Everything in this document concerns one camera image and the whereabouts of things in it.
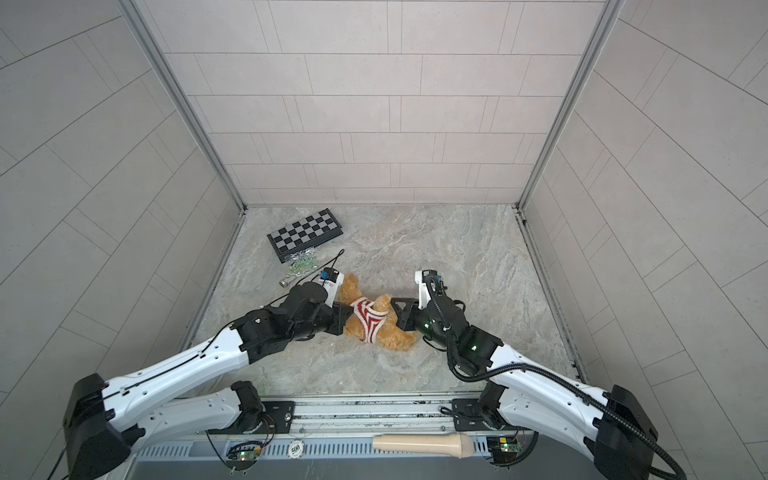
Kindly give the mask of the brown teddy bear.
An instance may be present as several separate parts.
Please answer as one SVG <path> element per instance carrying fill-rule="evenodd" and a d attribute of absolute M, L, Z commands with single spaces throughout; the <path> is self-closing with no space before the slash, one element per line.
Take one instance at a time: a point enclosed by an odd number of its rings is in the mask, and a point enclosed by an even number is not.
<path fill-rule="evenodd" d="M 397 326 L 398 316 L 391 305 L 392 297 L 384 294 L 369 300 L 360 291 L 354 274 L 345 276 L 337 300 L 352 308 L 343 329 L 347 337 L 394 352 L 411 350 L 419 339 L 416 331 L 406 332 Z"/>

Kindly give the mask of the red white striped sweater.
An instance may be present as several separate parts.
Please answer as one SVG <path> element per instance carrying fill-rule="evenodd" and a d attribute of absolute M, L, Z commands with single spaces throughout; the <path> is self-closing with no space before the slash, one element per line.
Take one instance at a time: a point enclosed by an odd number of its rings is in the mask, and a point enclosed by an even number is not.
<path fill-rule="evenodd" d="M 376 310 L 374 302 L 366 297 L 355 300 L 351 307 L 363 328 L 363 341 L 370 344 L 375 343 L 378 332 L 386 322 L 388 312 Z"/>

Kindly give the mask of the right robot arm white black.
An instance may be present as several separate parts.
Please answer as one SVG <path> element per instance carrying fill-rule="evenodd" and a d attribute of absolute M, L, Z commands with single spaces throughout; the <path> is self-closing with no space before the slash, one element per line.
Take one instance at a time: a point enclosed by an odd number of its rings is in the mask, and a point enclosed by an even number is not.
<path fill-rule="evenodd" d="M 650 477 L 658 432 L 629 390 L 615 385 L 606 391 L 531 361 L 470 325 L 458 302 L 420 308 L 416 299 L 396 298 L 391 305 L 398 326 L 445 349 L 460 381 L 485 383 L 480 414 L 487 426 L 543 434 L 592 459 L 607 479 Z"/>

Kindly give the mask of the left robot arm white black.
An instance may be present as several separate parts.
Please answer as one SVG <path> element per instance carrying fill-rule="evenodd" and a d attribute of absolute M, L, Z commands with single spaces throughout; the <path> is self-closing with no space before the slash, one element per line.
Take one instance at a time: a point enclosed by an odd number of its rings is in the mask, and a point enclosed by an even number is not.
<path fill-rule="evenodd" d="M 97 479 L 145 447 L 201 430 L 239 434 L 255 430 L 263 405 L 255 387 L 238 382 L 213 394 L 182 395 L 230 371 L 318 333 L 340 335 L 352 309 L 337 301 L 342 278 L 291 288 L 277 307 L 253 310 L 211 339 L 137 372 L 78 380 L 63 418 L 71 479 Z"/>

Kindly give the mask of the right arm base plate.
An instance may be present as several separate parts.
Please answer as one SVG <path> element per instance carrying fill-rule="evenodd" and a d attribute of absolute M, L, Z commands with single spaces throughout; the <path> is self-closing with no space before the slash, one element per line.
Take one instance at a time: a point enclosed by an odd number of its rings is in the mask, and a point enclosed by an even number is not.
<path fill-rule="evenodd" d="M 451 400 L 450 416 L 453 417 L 454 429 L 457 432 L 514 432 L 525 431 L 524 427 L 518 427 L 506 422 L 499 426 L 493 426 L 485 419 L 482 406 L 477 398 L 454 398 Z"/>

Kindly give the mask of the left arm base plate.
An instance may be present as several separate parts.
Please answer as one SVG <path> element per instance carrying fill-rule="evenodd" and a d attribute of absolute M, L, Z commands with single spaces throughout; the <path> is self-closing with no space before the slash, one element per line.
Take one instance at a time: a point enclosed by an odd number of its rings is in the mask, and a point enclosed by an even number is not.
<path fill-rule="evenodd" d="M 257 419 L 253 427 L 238 427 L 235 431 L 238 435 L 282 435 L 291 430 L 295 416 L 296 403 L 294 401 L 266 401 L 264 412 Z"/>

